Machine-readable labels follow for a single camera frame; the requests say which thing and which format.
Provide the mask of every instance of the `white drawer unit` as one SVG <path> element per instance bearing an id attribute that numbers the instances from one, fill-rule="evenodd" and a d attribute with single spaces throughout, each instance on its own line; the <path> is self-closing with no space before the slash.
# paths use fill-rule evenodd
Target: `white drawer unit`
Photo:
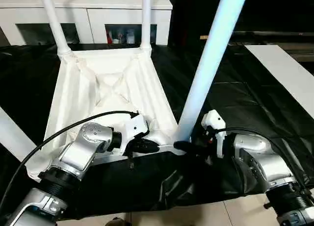
<path id="1" fill-rule="evenodd" d="M 93 43 L 86 9 L 57 8 L 56 13 L 61 24 L 75 24 L 80 43 Z M 44 8 L 3 8 L 0 9 L 0 26 L 11 45 L 27 45 L 23 36 L 23 25 L 45 24 L 49 27 L 49 19 Z"/>
<path id="2" fill-rule="evenodd" d="M 122 41 L 120 38 L 120 42 L 115 40 L 114 43 L 127 43 L 130 42 L 127 41 L 129 33 L 133 36 L 131 42 L 140 43 L 142 0 L 53 0 L 53 2 L 66 37 L 66 29 L 71 28 L 69 32 L 76 31 L 79 42 L 83 44 L 111 43 L 107 40 L 109 34 L 123 36 Z M 169 0 L 152 0 L 152 43 L 167 45 L 171 12 L 172 4 Z M 0 27 L 11 45 L 37 42 L 40 44 L 40 40 L 29 40 L 38 36 L 40 32 L 49 35 L 48 37 L 53 40 L 48 23 L 42 0 L 0 0 Z"/>
<path id="3" fill-rule="evenodd" d="M 151 14 L 151 42 L 157 45 L 167 45 L 171 10 L 152 10 Z M 142 10 L 140 9 L 88 9 L 88 16 L 95 43 L 107 43 L 109 26 L 121 25 L 126 29 L 133 29 L 134 25 L 141 26 L 142 24 Z"/>

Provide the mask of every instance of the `silver robot arm segment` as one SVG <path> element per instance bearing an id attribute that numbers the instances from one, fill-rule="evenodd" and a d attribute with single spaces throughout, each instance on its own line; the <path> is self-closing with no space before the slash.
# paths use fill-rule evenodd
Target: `silver robot arm segment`
<path id="1" fill-rule="evenodd" d="M 40 174 L 41 189 L 33 188 L 18 206 L 6 226 L 54 226 L 91 165 L 95 153 L 120 148 L 121 133 L 97 123 L 82 126 L 68 144 Z"/>
<path id="2" fill-rule="evenodd" d="M 209 134 L 208 130 L 224 129 L 226 123 L 216 110 L 212 110 L 203 117 L 202 126 Z M 234 157 L 248 165 L 276 211 L 280 225 L 314 225 L 310 191 L 300 187 L 286 162 L 272 149 L 270 141 L 258 135 L 227 136 L 225 131 L 217 133 L 215 138 L 218 158 L 224 157 L 223 149 L 229 150 L 232 146 Z"/>

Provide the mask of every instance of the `black cable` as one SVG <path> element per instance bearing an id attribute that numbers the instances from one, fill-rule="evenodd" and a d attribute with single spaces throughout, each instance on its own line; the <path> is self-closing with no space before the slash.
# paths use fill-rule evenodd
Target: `black cable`
<path id="1" fill-rule="evenodd" d="M 267 137 L 266 135 L 254 130 L 254 129 L 249 129 L 249 128 L 243 128 L 243 127 L 227 127 L 227 128 L 223 128 L 223 129 L 215 129 L 213 131 L 214 134 L 217 134 L 217 133 L 220 133 L 220 132 L 223 132 L 223 131 L 247 131 L 247 132 L 250 132 L 250 133 L 253 133 L 253 134 L 257 134 L 265 139 L 267 139 L 272 145 L 274 145 L 278 151 L 281 152 L 282 155 L 284 155 L 286 158 L 287 156 L 285 155 L 285 153 L 283 152 L 282 148 L 277 145 L 274 141 L 272 141 L 269 137 Z M 303 182 L 303 178 L 301 176 L 299 176 L 299 173 L 294 170 L 294 167 L 291 166 L 291 169 L 293 170 L 293 174 L 296 178 L 296 180 L 299 182 L 300 186 L 302 187 L 302 189 L 304 190 L 307 190 L 307 187 L 305 186 L 304 182 Z M 309 195 L 309 198 L 311 199 L 311 201 L 314 203 L 314 198 L 312 195 Z"/>
<path id="2" fill-rule="evenodd" d="M 67 130 L 69 129 L 72 129 L 82 123 L 85 123 L 85 122 L 88 122 L 92 119 L 95 119 L 95 118 L 98 118 L 98 117 L 102 117 L 102 116 L 106 116 L 106 115 L 111 115 L 111 114 L 130 114 L 131 115 L 131 118 L 135 117 L 138 115 L 138 113 L 135 113 L 135 112 L 129 112 L 129 111 L 110 111 L 110 112 L 104 112 L 104 113 L 100 113 L 100 114 L 97 114 L 95 116 L 92 116 L 92 117 L 88 117 L 88 118 L 85 118 L 79 122 L 75 122 L 73 123 L 72 125 L 69 125 L 65 128 L 63 128 L 62 130 L 58 131 L 57 133 L 53 134 L 52 136 L 50 136 L 49 138 L 47 138 L 46 140 L 44 140 L 44 142 L 40 145 L 38 145 L 36 148 L 34 148 L 25 158 L 24 160 L 20 163 L 20 165 L 18 166 L 18 168 L 16 169 L 13 177 L 11 178 L 5 192 L 4 192 L 4 195 L 2 197 L 2 200 L 1 200 L 1 203 L 0 203 L 0 213 L 1 213 L 1 210 L 3 208 L 3 205 L 4 205 L 4 202 L 5 202 L 5 199 L 7 198 L 7 195 L 10 191 L 10 188 L 12 186 L 12 183 L 14 181 L 14 179 L 16 178 L 16 176 L 18 175 L 19 171 L 21 170 L 21 168 L 27 163 L 27 161 L 38 151 L 40 150 L 45 144 L 47 144 L 48 142 L 50 142 L 52 139 L 54 139 L 55 137 L 59 136 L 60 134 L 66 132 Z"/>

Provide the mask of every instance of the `white pole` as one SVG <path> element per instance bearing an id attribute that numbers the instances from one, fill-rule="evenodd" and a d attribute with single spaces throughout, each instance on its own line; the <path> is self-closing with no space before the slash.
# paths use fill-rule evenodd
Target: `white pole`
<path id="1" fill-rule="evenodd" d="M 1 107 L 0 143 L 19 161 L 22 161 L 36 147 Z M 36 178 L 41 171 L 50 165 L 50 162 L 49 157 L 45 157 L 38 151 L 25 165 L 28 174 Z"/>
<path id="2" fill-rule="evenodd" d="M 59 57 L 62 57 L 62 55 L 70 53 L 71 49 L 69 48 L 65 36 L 63 34 L 62 27 L 55 13 L 54 4 L 52 0 L 42 1 L 49 18 L 50 28 L 52 30 L 55 42 L 58 46 L 58 55 Z"/>
<path id="3" fill-rule="evenodd" d="M 142 43 L 141 48 L 152 50 L 151 47 L 151 2 L 152 0 L 143 0 L 142 3 Z"/>
<path id="4" fill-rule="evenodd" d="M 179 121 L 175 140 L 188 141 L 245 0 L 220 0 Z"/>

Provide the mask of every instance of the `black tablecloth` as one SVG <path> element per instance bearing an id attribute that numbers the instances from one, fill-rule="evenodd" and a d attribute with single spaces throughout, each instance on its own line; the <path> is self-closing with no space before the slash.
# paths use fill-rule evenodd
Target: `black tablecloth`
<path id="1" fill-rule="evenodd" d="M 121 45 L 73 45 L 73 50 L 125 48 Z M 153 46 L 152 60 L 178 121 L 191 86 L 200 52 Z M 0 48 L 0 106 L 40 144 L 49 116 L 59 70 L 55 46 Z M 314 184 L 314 120 L 245 48 L 230 47 L 220 64 L 200 118 L 216 109 L 227 126 L 253 128 L 283 146 L 284 138 Z M 202 128 L 198 123 L 193 137 Z M 262 190 L 245 166 L 233 158 L 208 166 L 196 157 L 160 153 L 90 168 L 66 218 L 116 212 L 162 210 L 175 205 L 222 201 Z M 0 196 L 19 164 L 0 147 Z M 5 210 L 12 212 L 36 186 L 20 174 Z"/>

